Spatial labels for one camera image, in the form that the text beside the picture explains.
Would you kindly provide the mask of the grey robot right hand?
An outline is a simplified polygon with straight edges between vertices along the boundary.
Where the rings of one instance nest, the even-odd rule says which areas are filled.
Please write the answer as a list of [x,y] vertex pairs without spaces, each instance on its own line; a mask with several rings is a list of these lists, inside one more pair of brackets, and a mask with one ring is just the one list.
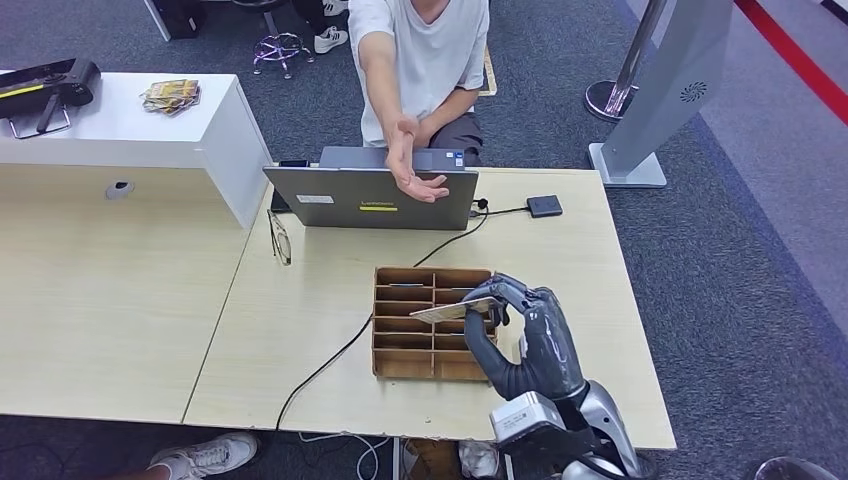
[[573,397],[585,389],[571,332],[561,305],[548,287],[531,288],[521,281],[497,273],[463,297],[465,302],[492,297],[498,320],[512,306],[524,316],[526,356],[519,363],[508,361],[488,340],[482,315],[465,312],[464,337],[468,349],[495,388],[506,400],[535,391],[550,400]]

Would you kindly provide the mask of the person's right hand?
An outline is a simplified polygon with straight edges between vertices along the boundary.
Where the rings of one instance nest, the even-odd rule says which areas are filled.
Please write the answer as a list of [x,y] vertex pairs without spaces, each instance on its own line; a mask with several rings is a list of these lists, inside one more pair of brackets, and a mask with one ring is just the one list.
[[411,117],[399,117],[387,140],[386,166],[393,175],[399,190],[409,197],[424,203],[435,203],[449,195],[444,187],[446,177],[437,176],[423,180],[413,168],[413,146],[418,123]]

